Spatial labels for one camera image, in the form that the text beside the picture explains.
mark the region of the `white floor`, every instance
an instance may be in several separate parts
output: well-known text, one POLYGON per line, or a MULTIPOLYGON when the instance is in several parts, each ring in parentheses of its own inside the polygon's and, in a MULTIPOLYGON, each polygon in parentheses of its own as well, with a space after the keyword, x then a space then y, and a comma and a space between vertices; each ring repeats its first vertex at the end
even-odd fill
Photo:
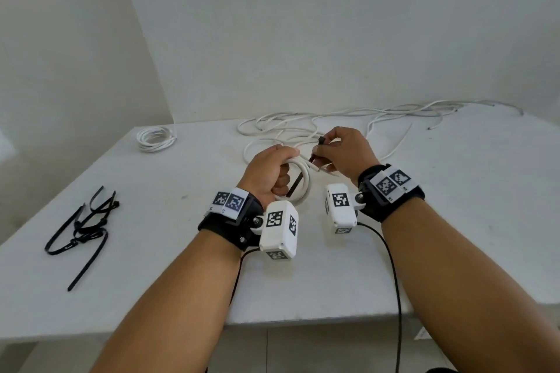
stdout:
MULTIPOLYGON (((433 341, 413 341, 405 328, 402 373, 452 367, 433 341)), ((87 373, 99 340, 39 343, 19 373, 87 373)), ((393 372, 396 321, 277 328, 232 328, 222 334, 211 373, 393 372)))

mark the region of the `tangled white cable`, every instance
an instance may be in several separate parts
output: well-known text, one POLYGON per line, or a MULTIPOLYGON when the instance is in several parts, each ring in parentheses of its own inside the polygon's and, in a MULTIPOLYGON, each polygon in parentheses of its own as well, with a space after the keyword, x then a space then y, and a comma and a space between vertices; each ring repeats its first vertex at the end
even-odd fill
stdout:
MULTIPOLYGON (((369 137, 371 132, 374 129, 374 125, 378 122, 382 121, 389 121, 392 119, 402 118, 406 116, 412 117, 437 117, 439 119, 438 123, 434 126, 428 127, 428 130, 433 130, 439 127, 444 120, 444 117, 447 115, 451 115, 457 112, 459 109, 471 105, 471 104, 480 104, 480 105, 488 105, 494 106, 496 104, 505 105, 511 108, 515 108, 519 111, 520 115, 523 115, 523 110, 517 108, 514 105, 510 105, 508 103, 503 103, 499 101, 490 101, 487 99, 476 99, 476 100, 461 100, 461 101, 433 101, 427 104, 404 104, 404 105, 397 105, 393 108, 349 108, 343 109, 340 111, 329 112, 326 114, 317 114, 312 112, 276 112, 272 114, 263 115, 259 118, 251 118, 240 122, 237 125, 237 131, 244 135, 244 136, 264 136, 264 135, 271 135, 272 133, 276 133, 276 136, 272 137, 259 137, 252 142, 249 142, 247 146, 245 146, 243 150, 243 160, 248 164, 250 159, 247 156, 247 150, 249 147, 257 142, 261 141, 270 141, 272 144, 281 143, 283 145, 289 145, 293 147, 298 147, 304 145, 306 143, 317 143, 320 136, 323 136, 328 130, 319 131, 319 127, 315 123, 318 118, 322 117, 365 117, 368 115, 374 115, 373 119, 368 123, 366 127, 365 137, 366 139, 369 137), (307 120, 309 121, 310 127, 303 127, 299 125, 290 125, 291 122, 295 121, 302 121, 307 120), (249 124, 254 127, 253 130, 242 129, 242 126, 245 124, 249 124), (282 139, 281 136, 284 132, 293 133, 291 136, 282 139)), ((403 134, 402 138, 399 142, 395 145, 393 150, 391 150, 388 154, 380 158, 380 161, 387 159, 395 151, 399 148, 401 143, 404 141, 405 137, 408 135, 408 132, 412 128, 412 124, 408 127, 406 132, 403 134)), ((316 165, 310 163, 306 160, 303 156, 299 156, 298 158, 291 159, 288 161, 291 164, 295 164, 301 169, 304 175, 304 183, 301 187, 301 190, 298 192, 297 196, 292 196, 288 198, 290 202, 294 205, 297 205, 307 197, 311 188, 311 178, 309 175, 309 168, 312 168, 315 171, 322 170, 326 172, 324 169, 326 166, 319 169, 316 165)))
POLYGON ((139 131, 136 140, 142 152, 157 152, 175 143, 177 136, 169 127, 155 126, 139 131))

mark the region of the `white table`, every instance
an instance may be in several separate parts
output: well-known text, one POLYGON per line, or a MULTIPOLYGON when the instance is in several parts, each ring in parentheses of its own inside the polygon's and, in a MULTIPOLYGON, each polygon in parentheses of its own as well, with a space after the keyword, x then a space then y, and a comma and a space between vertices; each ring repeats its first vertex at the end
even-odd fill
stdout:
MULTIPOLYGON (((413 122, 388 161, 411 173, 432 206, 538 303, 560 304, 560 129, 505 107, 468 107, 427 131, 434 121, 380 123, 370 141, 382 155, 413 122)), ((366 123, 366 118, 329 118, 321 129, 364 129, 366 123)), ((137 129, 131 130, 4 243, 0 339, 112 332, 192 240, 215 192, 232 188, 241 177, 241 152, 251 137, 237 134, 236 124, 179 124, 176 144, 156 154, 140 153, 137 129), (109 217, 105 249, 67 292, 99 241, 59 256, 49 256, 43 248, 102 184, 117 191, 121 207, 109 217)), ((309 198, 298 207, 296 258, 279 263, 262 253, 249 255, 229 324, 342 321, 397 313, 381 242, 360 228, 349 235, 332 234, 322 195, 325 184, 339 180, 324 173, 312 173, 312 180, 309 198)), ((69 235, 70 228, 56 244, 65 244, 69 235)), ((406 300, 403 309, 411 311, 406 300)))

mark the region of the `wrist strap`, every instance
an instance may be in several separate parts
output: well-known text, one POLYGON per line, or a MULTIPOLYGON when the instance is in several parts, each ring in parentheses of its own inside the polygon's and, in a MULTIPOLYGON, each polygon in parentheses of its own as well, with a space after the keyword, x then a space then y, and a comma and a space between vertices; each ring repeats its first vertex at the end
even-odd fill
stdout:
POLYGON ((257 247, 260 236, 255 235, 251 227, 255 227, 255 217, 264 214, 262 207, 254 195, 243 189, 218 192, 208 213, 198 225, 198 231, 203 228, 213 231, 242 251, 257 247))
POLYGON ((379 222, 383 222, 406 201, 426 197, 408 174, 390 164, 375 165, 365 170, 360 174, 358 187, 366 204, 361 211, 379 222))

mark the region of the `forearm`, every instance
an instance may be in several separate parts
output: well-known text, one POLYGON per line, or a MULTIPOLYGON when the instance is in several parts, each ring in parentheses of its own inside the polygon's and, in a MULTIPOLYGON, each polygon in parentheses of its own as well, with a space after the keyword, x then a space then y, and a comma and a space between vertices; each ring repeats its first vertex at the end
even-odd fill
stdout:
POLYGON ((463 373, 556 371, 560 338, 536 303, 424 201, 382 224, 414 311, 463 373))
POLYGON ((202 230, 127 314, 91 373, 203 372, 228 313, 241 254, 202 230))

